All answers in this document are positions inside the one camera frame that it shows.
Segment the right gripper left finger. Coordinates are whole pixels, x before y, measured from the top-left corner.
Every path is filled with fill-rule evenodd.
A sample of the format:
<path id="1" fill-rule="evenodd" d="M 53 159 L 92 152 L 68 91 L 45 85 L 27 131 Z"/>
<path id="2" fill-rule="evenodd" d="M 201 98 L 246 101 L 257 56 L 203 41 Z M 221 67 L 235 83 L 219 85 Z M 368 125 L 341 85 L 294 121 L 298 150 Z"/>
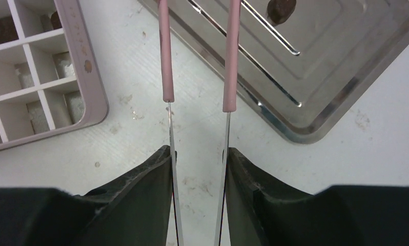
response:
<path id="1" fill-rule="evenodd" d="M 169 146 L 85 195 L 0 188 L 0 245 L 165 245 L 172 192 Z"/>

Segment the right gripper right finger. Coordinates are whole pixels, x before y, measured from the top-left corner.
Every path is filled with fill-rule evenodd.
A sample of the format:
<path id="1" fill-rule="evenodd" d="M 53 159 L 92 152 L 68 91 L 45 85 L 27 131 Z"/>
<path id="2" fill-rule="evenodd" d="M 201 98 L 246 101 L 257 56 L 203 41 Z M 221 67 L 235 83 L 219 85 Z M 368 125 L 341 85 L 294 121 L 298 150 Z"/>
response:
<path id="1" fill-rule="evenodd" d="M 229 148 L 231 245 L 409 245 L 409 187 L 298 190 Z"/>

